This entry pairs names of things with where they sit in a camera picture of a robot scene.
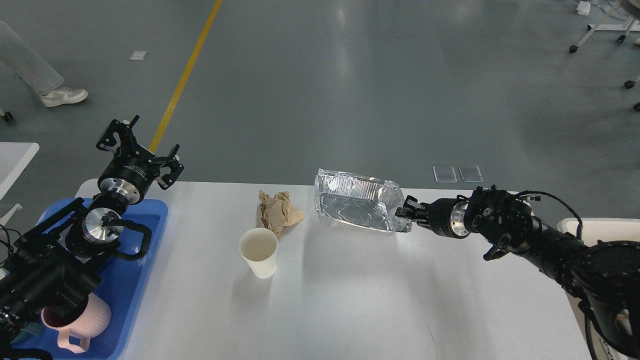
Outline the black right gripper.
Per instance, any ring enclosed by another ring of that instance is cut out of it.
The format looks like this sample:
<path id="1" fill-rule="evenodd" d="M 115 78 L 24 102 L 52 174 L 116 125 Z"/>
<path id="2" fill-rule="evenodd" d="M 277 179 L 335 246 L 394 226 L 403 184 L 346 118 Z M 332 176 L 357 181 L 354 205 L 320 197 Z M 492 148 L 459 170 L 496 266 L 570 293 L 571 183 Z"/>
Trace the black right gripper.
<path id="1" fill-rule="evenodd" d="M 464 223 L 467 205 L 468 201 L 460 198 L 440 198 L 426 203 L 408 195 L 402 206 L 395 210 L 395 218 L 401 225 L 399 231 L 419 227 L 441 237 L 464 239 L 470 235 Z"/>

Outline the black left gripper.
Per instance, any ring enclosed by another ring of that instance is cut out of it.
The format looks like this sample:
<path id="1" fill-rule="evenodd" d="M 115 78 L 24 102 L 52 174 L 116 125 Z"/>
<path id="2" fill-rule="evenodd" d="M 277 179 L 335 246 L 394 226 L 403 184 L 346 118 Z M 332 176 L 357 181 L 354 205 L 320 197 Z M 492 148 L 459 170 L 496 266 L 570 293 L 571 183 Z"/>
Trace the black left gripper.
<path id="1" fill-rule="evenodd" d="M 98 198 L 117 194 L 122 203 L 135 205 L 144 200 L 154 180 L 167 190 L 185 169 L 178 156 L 179 144 L 167 156 L 155 156 L 137 142 L 133 128 L 139 119 L 136 115 L 130 121 L 112 120 L 97 141 L 99 151 L 114 154 L 98 178 Z"/>

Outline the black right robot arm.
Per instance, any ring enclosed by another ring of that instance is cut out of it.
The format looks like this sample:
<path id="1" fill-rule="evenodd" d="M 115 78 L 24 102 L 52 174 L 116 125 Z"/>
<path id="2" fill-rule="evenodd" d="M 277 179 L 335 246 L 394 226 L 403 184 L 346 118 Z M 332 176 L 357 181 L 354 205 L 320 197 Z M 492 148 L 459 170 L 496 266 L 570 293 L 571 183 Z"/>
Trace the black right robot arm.
<path id="1" fill-rule="evenodd" d="M 464 239 L 482 235 L 491 244 L 486 261 L 516 255 L 528 260 L 570 296 L 599 335 L 618 353 L 639 358 L 640 251 L 631 240 L 582 240 L 583 221 L 576 234 L 561 232 L 535 216 L 529 205 L 541 192 L 519 193 L 477 187 L 470 196 L 439 198 L 432 203 L 407 196 L 395 211 L 434 234 Z"/>

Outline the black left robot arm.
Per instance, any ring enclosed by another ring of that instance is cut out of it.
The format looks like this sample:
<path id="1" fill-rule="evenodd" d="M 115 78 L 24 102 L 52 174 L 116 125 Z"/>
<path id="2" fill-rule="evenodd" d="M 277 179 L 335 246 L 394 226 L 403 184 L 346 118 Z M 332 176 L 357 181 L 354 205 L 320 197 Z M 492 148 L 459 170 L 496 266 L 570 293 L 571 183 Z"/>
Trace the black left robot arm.
<path id="1" fill-rule="evenodd" d="M 98 272 L 110 259 L 135 262 L 146 257 L 153 231 L 125 219 L 141 203 L 153 182 L 167 190 L 184 170 L 175 145 L 158 156 L 137 142 L 131 121 L 112 120 L 96 143 L 113 153 L 98 178 L 99 192 L 89 205 L 80 197 L 19 235 L 7 247 L 1 268 L 1 358 L 50 360 L 41 348 L 15 348 L 13 341 L 37 321 L 43 310 L 63 319 L 80 317 L 102 279 Z"/>

